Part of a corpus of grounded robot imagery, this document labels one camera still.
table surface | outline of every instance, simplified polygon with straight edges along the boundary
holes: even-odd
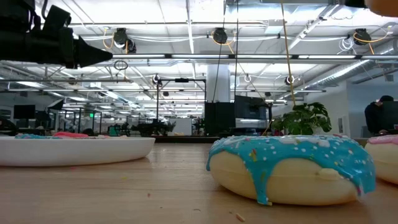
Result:
[[[397,223],[398,186],[379,181],[360,202],[257,204],[205,170],[211,144],[155,144],[136,161],[78,167],[0,167],[0,223]]]

yellow cable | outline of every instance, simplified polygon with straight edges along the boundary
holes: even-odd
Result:
[[[378,40],[361,40],[361,39],[359,39],[359,38],[357,38],[357,37],[355,36],[356,34],[358,34],[358,33],[354,33],[353,37],[354,37],[356,40],[359,40],[359,41],[365,42],[365,43],[375,43],[375,42],[377,42],[377,41],[380,41],[380,40],[385,39],[385,38],[388,36],[388,33],[387,33],[384,37],[382,37],[382,38],[380,38],[380,39],[378,39]]]
[[[102,43],[104,44],[104,46],[105,46],[107,49],[111,49],[111,48],[113,47],[113,36],[114,36],[114,33],[112,34],[112,43],[111,43],[111,46],[110,46],[110,47],[108,47],[108,46],[105,44],[105,39],[102,40]]]
[[[373,47],[372,47],[372,45],[370,43],[369,43],[369,47],[371,49],[372,54],[374,54]]]
[[[284,25],[284,32],[285,32],[285,47],[286,47],[286,57],[287,57],[287,68],[289,69],[289,82],[290,82],[290,93],[292,94],[292,101],[293,106],[296,105],[296,99],[294,97],[294,88],[293,88],[293,77],[292,71],[290,69],[290,59],[289,59],[289,48],[287,46],[287,33],[286,33],[286,24],[285,24],[285,11],[284,11],[284,2],[280,0],[280,5],[282,7],[282,18],[283,18],[283,25]]]

sprinkle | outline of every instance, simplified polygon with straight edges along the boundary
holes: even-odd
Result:
[[[241,222],[245,222],[245,219],[240,215],[240,214],[236,214],[236,218],[241,221]]]

person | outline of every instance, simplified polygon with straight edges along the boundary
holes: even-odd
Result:
[[[372,102],[365,109],[366,125],[372,134],[387,134],[388,131],[382,127],[381,116],[383,102],[394,101],[392,96],[382,96],[378,102]]]

donut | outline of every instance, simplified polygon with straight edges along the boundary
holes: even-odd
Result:
[[[370,138],[365,149],[374,159],[376,176],[398,184],[398,135]]]
[[[228,137],[212,145],[206,169],[264,205],[347,203],[376,186],[371,156],[342,136]]]

